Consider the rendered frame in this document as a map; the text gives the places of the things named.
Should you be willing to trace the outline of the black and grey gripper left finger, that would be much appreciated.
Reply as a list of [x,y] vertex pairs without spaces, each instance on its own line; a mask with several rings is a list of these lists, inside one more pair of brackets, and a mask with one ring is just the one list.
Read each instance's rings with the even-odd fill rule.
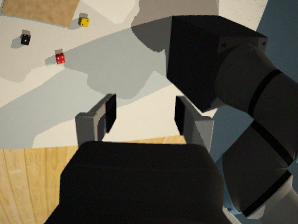
[[75,116],[78,148],[86,141],[102,141],[110,132],[115,120],[116,94],[107,94],[87,113]]

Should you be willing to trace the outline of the red die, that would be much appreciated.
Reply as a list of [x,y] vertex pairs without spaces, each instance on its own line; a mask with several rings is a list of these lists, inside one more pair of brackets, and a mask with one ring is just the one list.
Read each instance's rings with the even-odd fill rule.
[[56,56],[56,62],[57,62],[57,64],[65,63],[65,59],[64,59],[64,54],[63,53],[56,54],[55,56]]

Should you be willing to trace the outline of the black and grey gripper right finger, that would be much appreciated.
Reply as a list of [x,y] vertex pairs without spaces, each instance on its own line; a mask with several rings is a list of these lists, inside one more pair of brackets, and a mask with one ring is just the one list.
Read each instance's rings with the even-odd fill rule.
[[174,121],[186,144],[202,145],[210,151],[214,120],[202,116],[185,96],[176,96]]

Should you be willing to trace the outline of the yellow die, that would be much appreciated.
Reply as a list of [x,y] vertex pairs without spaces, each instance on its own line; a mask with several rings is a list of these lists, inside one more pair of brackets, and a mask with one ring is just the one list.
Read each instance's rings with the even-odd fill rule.
[[89,21],[90,21],[90,19],[88,19],[88,18],[80,17],[79,25],[82,27],[88,27]]

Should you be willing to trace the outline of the tan mat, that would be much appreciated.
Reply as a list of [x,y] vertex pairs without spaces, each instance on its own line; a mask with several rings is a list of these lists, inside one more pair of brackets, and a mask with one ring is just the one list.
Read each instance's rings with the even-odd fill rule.
[[1,14],[70,27],[80,0],[5,0]]

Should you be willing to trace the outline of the black die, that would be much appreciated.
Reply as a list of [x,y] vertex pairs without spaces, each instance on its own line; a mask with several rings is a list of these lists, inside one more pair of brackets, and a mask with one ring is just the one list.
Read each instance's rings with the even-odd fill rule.
[[30,35],[23,34],[22,40],[21,40],[21,44],[23,44],[23,45],[29,45],[30,38],[31,38]]

